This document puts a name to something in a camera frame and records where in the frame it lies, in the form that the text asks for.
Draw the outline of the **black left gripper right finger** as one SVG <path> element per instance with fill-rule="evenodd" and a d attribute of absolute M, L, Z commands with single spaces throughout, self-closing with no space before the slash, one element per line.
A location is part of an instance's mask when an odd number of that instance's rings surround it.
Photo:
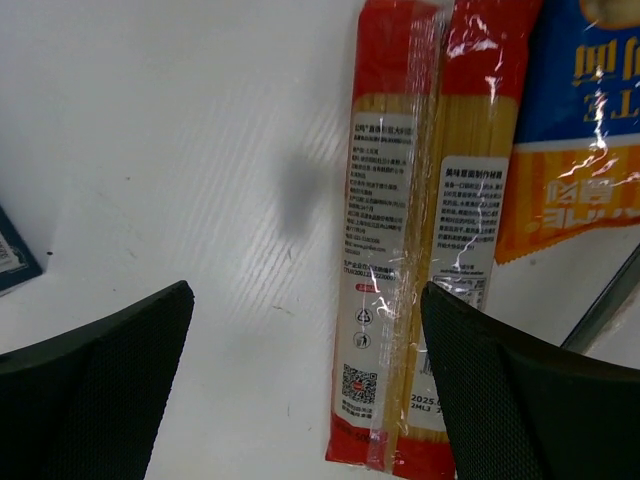
<path fill-rule="evenodd" d="M 638 370 L 542 341 L 434 283 L 421 316 L 458 478 L 638 478 Z"/>

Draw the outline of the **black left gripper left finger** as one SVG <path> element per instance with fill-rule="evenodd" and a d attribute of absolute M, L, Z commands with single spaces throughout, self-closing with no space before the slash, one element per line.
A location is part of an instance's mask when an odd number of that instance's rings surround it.
<path fill-rule="evenodd" d="M 193 309 L 179 281 L 2 354 L 2 478 L 144 478 Z"/>

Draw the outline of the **dark blue pasta box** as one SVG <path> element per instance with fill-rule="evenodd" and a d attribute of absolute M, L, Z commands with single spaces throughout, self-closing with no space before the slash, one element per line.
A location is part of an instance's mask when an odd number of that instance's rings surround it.
<path fill-rule="evenodd" d="M 4 296 L 43 274 L 43 269 L 3 209 L 1 224 L 0 292 Z"/>

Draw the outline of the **red spaghetti pack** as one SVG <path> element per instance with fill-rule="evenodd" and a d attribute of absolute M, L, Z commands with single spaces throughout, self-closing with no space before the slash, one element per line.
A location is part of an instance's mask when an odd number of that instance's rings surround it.
<path fill-rule="evenodd" d="M 326 457 L 451 479 L 421 320 L 488 289 L 537 1 L 368 1 L 359 14 Z"/>

